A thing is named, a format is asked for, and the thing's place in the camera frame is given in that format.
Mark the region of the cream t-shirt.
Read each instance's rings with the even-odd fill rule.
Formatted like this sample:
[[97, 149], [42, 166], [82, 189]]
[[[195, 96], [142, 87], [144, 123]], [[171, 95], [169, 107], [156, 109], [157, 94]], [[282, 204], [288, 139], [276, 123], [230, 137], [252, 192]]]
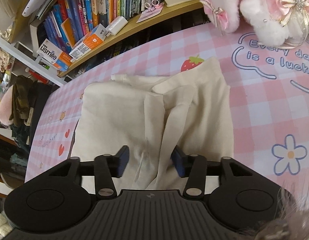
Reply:
[[219, 161], [234, 153], [230, 88], [217, 58], [173, 76], [114, 75], [90, 84], [71, 155], [90, 161], [129, 148], [117, 190], [183, 190], [170, 159], [178, 146], [186, 154]]

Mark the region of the olive green bag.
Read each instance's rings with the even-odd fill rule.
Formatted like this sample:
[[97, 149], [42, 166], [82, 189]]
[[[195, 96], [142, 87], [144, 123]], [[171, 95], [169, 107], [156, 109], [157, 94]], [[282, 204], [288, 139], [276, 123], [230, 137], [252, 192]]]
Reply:
[[29, 93], [33, 89], [34, 82], [22, 75], [17, 76], [12, 86], [12, 113], [10, 120], [16, 127], [22, 126], [29, 117], [30, 99]]

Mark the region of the pink checkered desk mat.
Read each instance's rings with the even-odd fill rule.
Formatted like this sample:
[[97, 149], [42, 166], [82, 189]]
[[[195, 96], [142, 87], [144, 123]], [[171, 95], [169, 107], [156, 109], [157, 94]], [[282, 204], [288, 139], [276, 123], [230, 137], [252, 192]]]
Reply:
[[26, 180], [64, 161], [84, 89], [114, 74], [167, 76], [192, 56], [217, 57], [230, 86], [234, 157], [295, 195], [309, 190], [309, 40], [294, 50], [261, 46], [249, 25], [221, 35], [206, 23], [147, 42], [99, 64], [50, 95]]

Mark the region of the usmile white orange box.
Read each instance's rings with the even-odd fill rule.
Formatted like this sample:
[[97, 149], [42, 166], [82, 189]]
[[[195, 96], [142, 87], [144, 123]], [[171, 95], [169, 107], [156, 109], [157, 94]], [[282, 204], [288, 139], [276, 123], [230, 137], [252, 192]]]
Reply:
[[62, 72], [67, 71], [71, 65], [71, 57], [47, 38], [39, 46], [37, 53]]

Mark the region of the white orange toothpaste box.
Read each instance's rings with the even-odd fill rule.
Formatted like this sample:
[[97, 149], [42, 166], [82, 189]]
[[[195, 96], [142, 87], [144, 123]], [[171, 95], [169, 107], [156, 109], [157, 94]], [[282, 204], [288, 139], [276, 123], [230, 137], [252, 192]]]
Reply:
[[102, 24], [97, 25], [92, 31], [87, 33], [75, 44], [69, 55], [74, 60], [80, 59], [88, 52], [101, 45], [104, 42], [107, 33], [107, 29]]

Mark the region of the white power adapter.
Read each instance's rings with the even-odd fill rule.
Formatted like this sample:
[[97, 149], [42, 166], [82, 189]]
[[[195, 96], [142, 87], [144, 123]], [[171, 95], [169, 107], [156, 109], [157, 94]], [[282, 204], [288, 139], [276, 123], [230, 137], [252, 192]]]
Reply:
[[118, 16], [115, 18], [107, 27], [107, 36], [109, 35], [117, 35], [121, 29], [127, 25], [128, 21], [123, 16]]

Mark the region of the wooden white bookshelf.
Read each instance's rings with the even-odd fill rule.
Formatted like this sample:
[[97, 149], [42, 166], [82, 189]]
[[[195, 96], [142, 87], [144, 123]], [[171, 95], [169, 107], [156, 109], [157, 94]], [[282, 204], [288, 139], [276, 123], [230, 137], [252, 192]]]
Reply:
[[145, 28], [199, 9], [199, 0], [0, 0], [0, 71], [14, 60], [41, 81], [65, 76]]

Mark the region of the row of leaning books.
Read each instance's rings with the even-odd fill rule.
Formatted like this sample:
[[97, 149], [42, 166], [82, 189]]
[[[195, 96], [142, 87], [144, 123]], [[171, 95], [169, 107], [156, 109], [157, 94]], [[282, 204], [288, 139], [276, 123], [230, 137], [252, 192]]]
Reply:
[[107, 27], [115, 18], [129, 20], [145, 10], [152, 0], [56, 0], [43, 21], [47, 38], [70, 53], [76, 42], [98, 24]]

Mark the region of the pink white plush bunny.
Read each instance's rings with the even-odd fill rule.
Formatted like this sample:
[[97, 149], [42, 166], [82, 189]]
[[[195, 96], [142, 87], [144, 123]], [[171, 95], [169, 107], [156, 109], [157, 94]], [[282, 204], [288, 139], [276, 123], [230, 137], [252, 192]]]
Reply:
[[295, 48], [309, 37], [309, 0], [200, 0], [215, 27], [235, 32], [240, 18], [262, 45]]

